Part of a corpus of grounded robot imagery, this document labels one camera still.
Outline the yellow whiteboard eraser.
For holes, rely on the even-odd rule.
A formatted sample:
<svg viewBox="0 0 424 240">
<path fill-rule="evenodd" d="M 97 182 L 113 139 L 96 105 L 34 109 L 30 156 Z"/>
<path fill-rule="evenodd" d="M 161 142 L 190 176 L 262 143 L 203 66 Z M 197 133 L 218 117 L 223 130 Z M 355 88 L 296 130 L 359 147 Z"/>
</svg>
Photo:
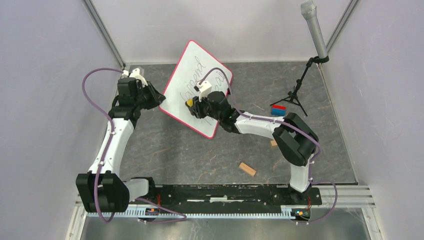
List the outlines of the yellow whiteboard eraser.
<svg viewBox="0 0 424 240">
<path fill-rule="evenodd" d="M 191 107 L 194 105 L 194 101 L 193 101 L 193 99 L 189 99 L 189 100 L 187 100 L 187 101 L 185 102 L 185 105 L 186 105 L 188 108 L 191 108 Z"/>
</svg>

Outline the pink framed whiteboard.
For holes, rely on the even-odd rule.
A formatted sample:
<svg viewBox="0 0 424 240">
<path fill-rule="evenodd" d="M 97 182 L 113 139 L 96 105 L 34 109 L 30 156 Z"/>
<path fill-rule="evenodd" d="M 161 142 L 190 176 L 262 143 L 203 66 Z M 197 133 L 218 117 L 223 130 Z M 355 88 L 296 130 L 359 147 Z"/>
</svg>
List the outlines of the pink framed whiteboard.
<svg viewBox="0 0 424 240">
<path fill-rule="evenodd" d="M 163 95 L 166 99 L 159 106 L 161 111 L 207 139 L 215 136 L 218 122 L 208 116 L 195 118 L 190 114 L 185 102 L 199 95 L 195 90 L 196 83 L 213 68 L 220 68 L 223 72 L 214 70 L 206 77 L 211 84 L 211 90 L 228 95 L 228 83 L 233 81 L 233 72 L 197 42 L 190 40 L 164 89 Z"/>
</svg>

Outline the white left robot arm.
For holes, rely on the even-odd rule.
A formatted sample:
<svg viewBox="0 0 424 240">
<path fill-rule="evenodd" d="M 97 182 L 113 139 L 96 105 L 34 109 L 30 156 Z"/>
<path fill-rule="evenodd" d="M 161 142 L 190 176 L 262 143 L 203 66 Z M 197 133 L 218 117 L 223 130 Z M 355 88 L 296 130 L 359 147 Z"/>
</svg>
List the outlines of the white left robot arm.
<svg viewBox="0 0 424 240">
<path fill-rule="evenodd" d="M 120 166 L 141 110 L 158 107 L 165 96 L 142 76 L 119 79 L 117 90 L 107 114 L 106 133 L 99 153 L 87 173 L 78 174 L 75 181 L 88 213 L 123 213 L 137 198 L 145 204 L 151 204 L 157 198 L 151 177 L 135 177 L 123 182 Z"/>
</svg>

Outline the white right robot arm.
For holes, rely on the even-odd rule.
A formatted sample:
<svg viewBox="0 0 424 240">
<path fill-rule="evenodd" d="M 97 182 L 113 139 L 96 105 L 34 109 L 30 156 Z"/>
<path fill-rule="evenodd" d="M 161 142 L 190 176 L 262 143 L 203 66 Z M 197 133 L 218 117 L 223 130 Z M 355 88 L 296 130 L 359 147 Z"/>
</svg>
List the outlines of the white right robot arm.
<svg viewBox="0 0 424 240">
<path fill-rule="evenodd" d="M 185 102 L 197 119 L 210 117 L 229 133 L 257 135 L 275 140 L 283 157 L 290 163 L 289 199 L 302 204 L 309 198 L 310 163 L 321 150 L 318 136 L 295 113 L 285 117 L 254 115 L 232 107 L 221 91 Z"/>
</svg>

